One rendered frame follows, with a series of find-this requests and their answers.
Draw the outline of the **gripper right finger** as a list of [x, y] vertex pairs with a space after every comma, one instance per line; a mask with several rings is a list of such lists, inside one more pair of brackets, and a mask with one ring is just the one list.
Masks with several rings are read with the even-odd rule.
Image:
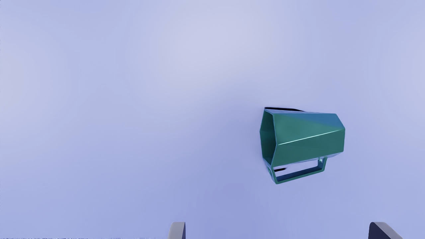
[[373, 221], [369, 225], [368, 239], [403, 239], [389, 224]]

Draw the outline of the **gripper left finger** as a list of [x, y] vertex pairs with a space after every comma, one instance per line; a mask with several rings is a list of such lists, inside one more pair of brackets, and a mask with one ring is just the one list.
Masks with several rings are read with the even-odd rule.
[[186, 223], [175, 221], [171, 224], [168, 239], [186, 239]]

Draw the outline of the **teal faceted mug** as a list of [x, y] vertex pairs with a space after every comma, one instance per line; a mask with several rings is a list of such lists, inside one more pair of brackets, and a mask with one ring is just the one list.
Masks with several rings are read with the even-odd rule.
[[346, 129], [336, 114], [265, 107], [259, 133], [267, 171], [282, 184], [323, 172], [344, 151]]

